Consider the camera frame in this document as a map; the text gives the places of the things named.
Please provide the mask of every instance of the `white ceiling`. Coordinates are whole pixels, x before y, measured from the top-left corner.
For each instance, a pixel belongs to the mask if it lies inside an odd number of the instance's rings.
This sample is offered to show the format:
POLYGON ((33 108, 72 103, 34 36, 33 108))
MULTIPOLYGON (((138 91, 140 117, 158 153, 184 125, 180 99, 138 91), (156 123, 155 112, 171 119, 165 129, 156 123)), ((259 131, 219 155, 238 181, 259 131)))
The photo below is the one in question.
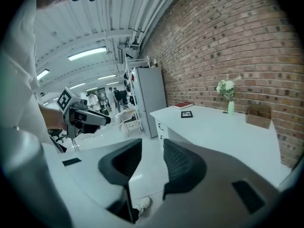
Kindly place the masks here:
POLYGON ((127 45, 143 0, 80 0, 66 2, 36 14, 37 74, 50 72, 40 81, 38 92, 61 92, 80 83, 83 90, 123 80, 124 66, 118 63, 119 45, 127 45), (99 53, 69 61, 68 56, 101 46, 99 53), (97 80, 117 74, 117 78, 97 80))

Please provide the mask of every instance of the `ceiling pipe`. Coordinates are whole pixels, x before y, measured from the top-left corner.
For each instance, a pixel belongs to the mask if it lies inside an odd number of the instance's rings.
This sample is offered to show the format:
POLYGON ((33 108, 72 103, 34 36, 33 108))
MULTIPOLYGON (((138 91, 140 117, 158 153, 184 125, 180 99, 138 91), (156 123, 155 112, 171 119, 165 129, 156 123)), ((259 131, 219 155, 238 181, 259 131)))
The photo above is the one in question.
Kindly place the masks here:
POLYGON ((138 44, 139 44, 140 41, 143 40, 143 34, 144 34, 144 32, 145 32, 145 30, 147 28, 147 25, 150 22, 150 19, 151 19, 152 15, 153 15, 153 12, 155 11, 155 9, 156 9, 157 5, 159 4, 159 2, 160 2, 160 0, 154 0, 153 1, 153 4, 151 5, 151 7, 149 9, 149 12, 148 12, 148 14, 147 14, 147 16, 146 16, 146 18, 145 18, 145 20, 143 22, 143 25, 142 25, 142 28, 141 28, 141 32, 140 32, 138 40, 137 40, 138 44))
POLYGON ((157 10, 154 12, 152 18, 150 19, 149 23, 148 23, 148 26, 145 28, 145 31, 142 32, 141 31, 141 34, 139 35, 139 38, 138 38, 138 44, 140 45, 143 41, 143 38, 144 36, 146 35, 147 31, 149 30, 151 24, 153 23, 155 17, 157 16, 158 12, 161 10, 161 8, 163 7, 163 5, 165 4, 167 0, 162 0, 160 5, 158 6, 157 10))
POLYGON ((140 24, 140 22, 143 18, 143 13, 144 13, 149 1, 150 0, 143 0, 143 2, 141 4, 141 8, 139 9, 139 13, 137 15, 136 23, 135 23, 135 26, 134 26, 133 35, 132 35, 132 38, 130 40, 130 45, 133 44, 133 42, 135 41, 135 36, 137 34, 139 24, 140 24))

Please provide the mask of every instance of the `white table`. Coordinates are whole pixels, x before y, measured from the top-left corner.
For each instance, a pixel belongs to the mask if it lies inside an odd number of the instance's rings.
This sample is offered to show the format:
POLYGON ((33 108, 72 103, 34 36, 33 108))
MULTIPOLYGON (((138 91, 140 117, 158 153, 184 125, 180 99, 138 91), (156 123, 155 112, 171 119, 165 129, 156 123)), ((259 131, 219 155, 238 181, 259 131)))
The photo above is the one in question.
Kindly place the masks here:
POLYGON ((156 121, 161 148, 163 139, 168 138, 220 151, 279 186, 280 149, 273 122, 265 129, 247 124, 245 114, 229 116, 223 110, 197 105, 183 110, 171 106, 150 114, 156 121), (193 118, 181 118, 181 111, 192 111, 193 118))

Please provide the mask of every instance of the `white shirt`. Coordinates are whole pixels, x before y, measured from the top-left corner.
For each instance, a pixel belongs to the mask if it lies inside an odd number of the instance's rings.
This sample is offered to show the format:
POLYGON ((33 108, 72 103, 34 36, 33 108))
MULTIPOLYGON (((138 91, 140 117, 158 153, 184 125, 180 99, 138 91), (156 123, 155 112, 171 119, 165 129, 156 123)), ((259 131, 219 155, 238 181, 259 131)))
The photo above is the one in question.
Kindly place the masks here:
POLYGON ((91 104, 94 105, 93 106, 94 111, 99 111, 101 109, 97 95, 93 95, 93 97, 90 97, 90 101, 91 104))
POLYGON ((37 0, 26 0, 17 11, 0 47, 2 80, 2 127, 19 126, 42 143, 51 143, 33 90, 39 87, 36 64, 36 38, 33 24, 37 0))
POLYGON ((108 99, 109 99, 109 103, 110 104, 115 102, 113 91, 109 91, 109 93, 108 93, 108 99))

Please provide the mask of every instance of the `white floor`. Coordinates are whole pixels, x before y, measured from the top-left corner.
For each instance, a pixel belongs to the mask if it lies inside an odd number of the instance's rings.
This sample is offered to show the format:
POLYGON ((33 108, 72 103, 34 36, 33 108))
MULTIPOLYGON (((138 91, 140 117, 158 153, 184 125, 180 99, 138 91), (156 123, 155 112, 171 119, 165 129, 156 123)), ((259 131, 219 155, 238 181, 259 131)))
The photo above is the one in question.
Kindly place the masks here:
MULTIPOLYGON (((149 139, 138 129, 130 132, 128 137, 125 132, 119 131, 118 125, 113 123, 98 130, 95 134, 81 134, 75 138, 75 141, 81 151, 137 138, 141 138, 143 143, 142 160, 129 181, 132 204, 135 207, 138 199, 146 196, 152 200, 150 207, 136 222, 137 226, 141 226, 161 206, 163 187, 168 182, 168 171, 158 138, 149 139)), ((67 151, 75 151, 70 139, 59 143, 65 146, 67 151)), ((280 172, 283 181, 290 174, 291 169, 282 165, 280 172)))

